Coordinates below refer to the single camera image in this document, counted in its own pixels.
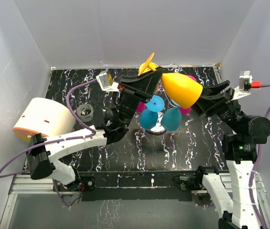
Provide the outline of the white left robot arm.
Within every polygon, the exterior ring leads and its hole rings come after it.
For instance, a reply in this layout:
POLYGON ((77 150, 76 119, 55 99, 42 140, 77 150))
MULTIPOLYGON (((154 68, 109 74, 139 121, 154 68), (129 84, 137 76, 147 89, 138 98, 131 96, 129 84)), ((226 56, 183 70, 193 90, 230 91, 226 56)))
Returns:
POLYGON ((157 67, 138 76, 123 76, 117 82, 111 81, 110 72, 102 71, 95 79, 83 86, 97 82, 103 91, 119 94, 113 107, 94 108, 92 126, 82 124, 83 129, 63 135, 44 137, 35 134, 25 150, 28 169, 32 180, 51 178, 69 190, 76 190, 81 179, 76 168, 60 161, 72 153, 105 146, 120 141, 128 132, 140 102, 149 102, 163 74, 157 67))

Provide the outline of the magenta wine glass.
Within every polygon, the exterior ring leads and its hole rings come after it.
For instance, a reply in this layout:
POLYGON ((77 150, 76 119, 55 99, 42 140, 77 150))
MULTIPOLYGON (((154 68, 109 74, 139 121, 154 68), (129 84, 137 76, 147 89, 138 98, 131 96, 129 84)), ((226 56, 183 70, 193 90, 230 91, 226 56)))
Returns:
POLYGON ((185 94, 185 98, 183 98, 182 103, 180 101, 178 102, 180 105, 179 110, 182 115, 189 114, 191 112, 191 106, 195 101, 195 95, 197 94, 196 79, 191 75, 184 76, 180 88, 181 92, 185 94))
POLYGON ((136 109, 137 113, 141 113, 146 109, 146 104, 143 102, 139 102, 138 107, 136 109))

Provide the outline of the blue wine glass front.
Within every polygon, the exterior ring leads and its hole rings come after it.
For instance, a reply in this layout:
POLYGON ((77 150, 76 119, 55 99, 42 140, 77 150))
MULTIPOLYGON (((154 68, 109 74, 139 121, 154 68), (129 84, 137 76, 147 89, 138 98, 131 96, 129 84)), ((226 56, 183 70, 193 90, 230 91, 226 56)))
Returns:
POLYGON ((158 112, 161 112, 165 107, 164 100, 154 95, 149 102, 146 103, 146 109, 142 111, 139 123, 146 130, 154 128, 158 121, 158 112))

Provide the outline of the blue wine glass back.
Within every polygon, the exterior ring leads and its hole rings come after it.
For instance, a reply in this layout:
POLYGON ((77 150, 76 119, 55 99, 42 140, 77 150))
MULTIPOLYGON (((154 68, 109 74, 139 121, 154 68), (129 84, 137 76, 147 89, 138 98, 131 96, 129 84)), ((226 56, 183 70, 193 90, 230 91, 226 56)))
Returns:
POLYGON ((180 105, 171 99, 165 99, 164 109, 162 110, 161 126, 166 131, 176 131, 182 121, 180 105))

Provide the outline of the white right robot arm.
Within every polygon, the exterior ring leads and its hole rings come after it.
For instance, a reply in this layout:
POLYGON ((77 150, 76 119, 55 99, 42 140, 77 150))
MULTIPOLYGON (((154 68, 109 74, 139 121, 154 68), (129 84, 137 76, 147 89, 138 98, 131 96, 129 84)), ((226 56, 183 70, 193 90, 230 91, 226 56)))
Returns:
POLYGON ((270 120, 245 114, 238 103, 239 98, 248 96, 251 89, 260 88, 261 83, 246 80, 235 89, 229 84, 225 81, 203 87, 193 110, 206 117, 217 115, 233 131, 222 140, 232 195, 228 194, 215 167, 199 166, 195 185, 208 191, 219 216, 220 229, 265 229, 267 226, 256 202, 254 166, 258 162, 257 145, 265 144, 270 135, 270 120))

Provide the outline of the orange wine glass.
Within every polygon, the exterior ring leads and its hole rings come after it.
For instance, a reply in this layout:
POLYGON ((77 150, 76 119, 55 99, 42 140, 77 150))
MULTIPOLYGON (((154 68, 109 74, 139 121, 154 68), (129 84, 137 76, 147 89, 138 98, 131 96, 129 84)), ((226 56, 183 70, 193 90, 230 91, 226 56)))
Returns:
POLYGON ((153 63, 153 62, 150 62, 149 63, 149 66, 148 68, 151 70, 151 71, 156 71, 156 68, 158 67, 157 64, 153 63))
POLYGON ((166 94, 182 108, 193 106, 203 91, 201 84, 181 73, 162 73, 161 82, 166 94))

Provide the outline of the blue wine glass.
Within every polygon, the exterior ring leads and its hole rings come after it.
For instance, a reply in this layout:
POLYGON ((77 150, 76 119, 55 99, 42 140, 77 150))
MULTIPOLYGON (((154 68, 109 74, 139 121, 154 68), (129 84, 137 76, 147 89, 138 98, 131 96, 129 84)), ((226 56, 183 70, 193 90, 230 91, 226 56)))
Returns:
POLYGON ((146 103, 146 109, 142 111, 139 123, 146 130, 154 128, 158 121, 158 112, 161 112, 165 107, 164 100, 154 95, 149 102, 146 103))
POLYGON ((180 105, 171 99, 165 99, 164 109, 162 110, 161 126, 166 131, 176 131, 182 121, 180 105))

